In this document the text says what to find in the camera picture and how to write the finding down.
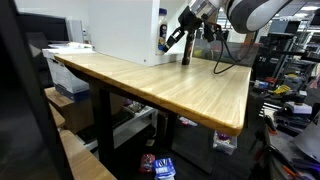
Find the ceiling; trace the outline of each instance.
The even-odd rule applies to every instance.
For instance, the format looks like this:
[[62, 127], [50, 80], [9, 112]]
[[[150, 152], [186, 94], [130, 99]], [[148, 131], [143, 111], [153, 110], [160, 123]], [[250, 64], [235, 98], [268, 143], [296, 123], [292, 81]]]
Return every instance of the ceiling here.
[[[282, 17], [282, 16], [294, 16], [297, 13], [304, 13], [308, 14], [305, 18], [310, 17], [314, 11], [303, 11], [300, 10], [302, 7], [308, 7], [308, 6], [316, 6], [320, 8], [320, 2], [319, 0], [293, 0], [291, 3], [289, 3], [286, 7], [284, 7], [278, 14], [276, 18]], [[219, 12], [219, 19], [226, 19], [226, 15], [223, 11]]]

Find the white wall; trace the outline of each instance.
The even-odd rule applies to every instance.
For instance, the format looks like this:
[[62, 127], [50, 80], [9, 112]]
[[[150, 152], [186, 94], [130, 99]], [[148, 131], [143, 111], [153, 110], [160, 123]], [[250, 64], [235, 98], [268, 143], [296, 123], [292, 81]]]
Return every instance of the white wall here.
[[88, 29], [89, 0], [15, 0], [19, 12], [45, 14], [81, 20]]

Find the floor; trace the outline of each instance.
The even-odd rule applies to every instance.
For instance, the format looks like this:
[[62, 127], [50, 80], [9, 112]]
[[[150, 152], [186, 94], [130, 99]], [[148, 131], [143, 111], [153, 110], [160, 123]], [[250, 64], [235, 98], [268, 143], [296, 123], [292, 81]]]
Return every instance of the floor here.
[[252, 98], [248, 101], [248, 107], [248, 126], [244, 127], [238, 136], [238, 147], [231, 156], [212, 149], [212, 130], [202, 126], [192, 128], [177, 124], [174, 144], [179, 144], [182, 148], [190, 150], [195, 156], [211, 164], [213, 168], [211, 174], [199, 170], [174, 152], [158, 146], [157, 143], [153, 147], [145, 147], [144, 142], [121, 146], [117, 150], [117, 162], [113, 173], [119, 180], [154, 179], [154, 174], [142, 174], [138, 171], [142, 154], [152, 153], [157, 159], [170, 157], [173, 160], [177, 172], [176, 180], [248, 179], [254, 163], [248, 151], [255, 140], [254, 132], [262, 125], [261, 121], [256, 120], [255, 101]]

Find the white box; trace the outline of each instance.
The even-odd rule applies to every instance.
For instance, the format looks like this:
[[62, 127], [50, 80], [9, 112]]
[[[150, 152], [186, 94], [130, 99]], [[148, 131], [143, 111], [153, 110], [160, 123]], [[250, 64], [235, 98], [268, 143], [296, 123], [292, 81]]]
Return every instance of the white box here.
[[54, 58], [56, 54], [94, 53], [91, 49], [43, 49], [56, 90], [73, 101], [80, 101], [89, 96], [89, 84], [74, 76], [62, 62]]
[[89, 2], [89, 21], [95, 51], [134, 63], [154, 66], [182, 60], [185, 37], [165, 55], [156, 55], [159, 8], [168, 10], [167, 39], [180, 26], [186, 0]]

